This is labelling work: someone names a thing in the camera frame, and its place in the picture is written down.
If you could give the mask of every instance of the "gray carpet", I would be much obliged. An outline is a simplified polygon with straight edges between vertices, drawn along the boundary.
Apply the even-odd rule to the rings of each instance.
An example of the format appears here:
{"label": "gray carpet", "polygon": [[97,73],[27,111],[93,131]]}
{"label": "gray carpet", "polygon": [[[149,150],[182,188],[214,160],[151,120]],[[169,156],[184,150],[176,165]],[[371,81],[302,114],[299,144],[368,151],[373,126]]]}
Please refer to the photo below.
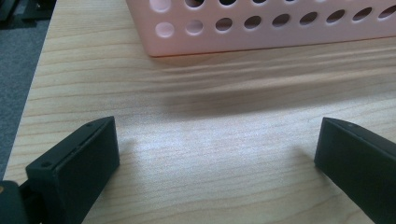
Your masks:
{"label": "gray carpet", "polygon": [[21,120],[50,21],[35,28],[0,30],[0,180]]}

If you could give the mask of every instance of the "table surface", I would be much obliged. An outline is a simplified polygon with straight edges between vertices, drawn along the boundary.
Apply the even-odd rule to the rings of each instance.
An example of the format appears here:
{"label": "table surface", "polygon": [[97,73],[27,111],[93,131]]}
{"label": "table surface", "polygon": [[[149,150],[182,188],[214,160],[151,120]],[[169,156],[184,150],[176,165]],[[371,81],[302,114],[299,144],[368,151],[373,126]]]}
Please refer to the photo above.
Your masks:
{"label": "table surface", "polygon": [[124,0],[58,1],[5,179],[115,116],[86,223],[372,223],[313,159],[323,117],[396,141],[395,41],[150,58]]}

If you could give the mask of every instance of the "wood grain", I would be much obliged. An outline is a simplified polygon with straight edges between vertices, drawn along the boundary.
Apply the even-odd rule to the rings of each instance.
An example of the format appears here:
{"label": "wood grain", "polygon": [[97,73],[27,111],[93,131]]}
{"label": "wood grain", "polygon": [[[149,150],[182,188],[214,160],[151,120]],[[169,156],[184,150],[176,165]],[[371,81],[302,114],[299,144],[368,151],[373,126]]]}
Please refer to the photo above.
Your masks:
{"label": "wood grain", "polygon": [[150,58],[123,0],[58,1],[5,179],[113,115],[85,223],[372,223],[313,158],[323,117],[396,141],[395,41]]}

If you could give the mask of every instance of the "basket hole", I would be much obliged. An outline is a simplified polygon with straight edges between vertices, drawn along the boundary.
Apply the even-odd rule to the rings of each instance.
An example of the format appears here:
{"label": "basket hole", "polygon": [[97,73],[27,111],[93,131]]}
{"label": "basket hole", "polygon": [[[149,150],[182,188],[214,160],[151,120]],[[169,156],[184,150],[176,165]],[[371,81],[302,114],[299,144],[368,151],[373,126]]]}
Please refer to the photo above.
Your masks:
{"label": "basket hole", "polygon": [[186,30],[191,35],[197,35],[204,29],[204,24],[201,21],[190,21],[187,24]]}
{"label": "basket hole", "polygon": [[229,6],[232,5],[233,3],[235,3],[236,0],[220,0],[220,3],[224,6]]}
{"label": "basket hole", "polygon": [[230,18],[223,18],[216,22],[216,29],[219,31],[227,31],[233,26],[233,21]]}
{"label": "basket hole", "polygon": [[164,12],[171,7],[171,0],[149,0],[149,4],[155,11]]}
{"label": "basket hole", "polygon": [[185,1],[186,1],[186,5],[189,7],[200,7],[201,4],[204,3],[204,0],[185,0]]}
{"label": "basket hole", "polygon": [[383,12],[381,12],[381,14],[379,14],[378,18],[379,19],[385,19],[386,17],[391,16],[395,12],[396,12],[396,5],[393,6],[393,7],[388,7],[387,9],[385,9]]}
{"label": "basket hole", "polygon": [[314,20],[316,20],[317,17],[318,17],[317,12],[310,12],[301,18],[300,24],[308,25],[308,24],[312,23]]}
{"label": "basket hole", "polygon": [[155,27],[155,32],[160,37],[170,37],[175,32],[175,27],[169,22],[161,22]]}
{"label": "basket hole", "polygon": [[260,16],[252,16],[245,21],[245,27],[249,30],[258,27],[262,23],[262,18]]}
{"label": "basket hole", "polygon": [[266,1],[267,0],[253,0],[253,2],[256,3],[256,4],[261,4],[261,3],[264,3]]}
{"label": "basket hole", "polygon": [[361,10],[360,12],[356,13],[356,15],[353,17],[353,21],[361,21],[364,18],[366,18],[368,15],[370,15],[370,13],[373,11],[372,7],[367,7],[363,10]]}
{"label": "basket hole", "polygon": [[346,14],[345,10],[343,10],[343,9],[338,10],[338,11],[334,12],[332,15],[330,15],[327,18],[326,22],[327,23],[337,22],[337,21],[341,20],[341,18],[343,18],[345,14]]}
{"label": "basket hole", "polygon": [[286,23],[288,23],[290,20],[290,15],[289,14],[282,14],[278,17],[276,17],[273,20],[273,26],[275,27],[282,27],[284,26]]}

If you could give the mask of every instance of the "black object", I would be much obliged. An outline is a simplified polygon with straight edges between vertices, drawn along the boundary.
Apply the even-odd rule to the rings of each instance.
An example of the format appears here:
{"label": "black object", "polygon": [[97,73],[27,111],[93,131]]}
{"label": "black object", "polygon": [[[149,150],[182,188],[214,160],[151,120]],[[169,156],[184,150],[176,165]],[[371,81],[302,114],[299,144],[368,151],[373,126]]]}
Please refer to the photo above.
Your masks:
{"label": "black object", "polygon": [[49,20],[56,0],[28,0],[22,14],[15,14],[20,0],[0,0],[0,30],[36,27],[36,21]]}
{"label": "black object", "polygon": [[56,0],[29,0],[20,17],[24,21],[49,20],[55,5]]}
{"label": "black object", "polygon": [[396,223],[396,145],[356,124],[322,121],[315,165],[375,223]]}
{"label": "black object", "polygon": [[0,223],[81,223],[119,165],[114,118],[87,123],[30,163],[20,187],[0,182]]}
{"label": "black object", "polygon": [[9,19],[19,0],[2,0],[0,1],[0,22]]}

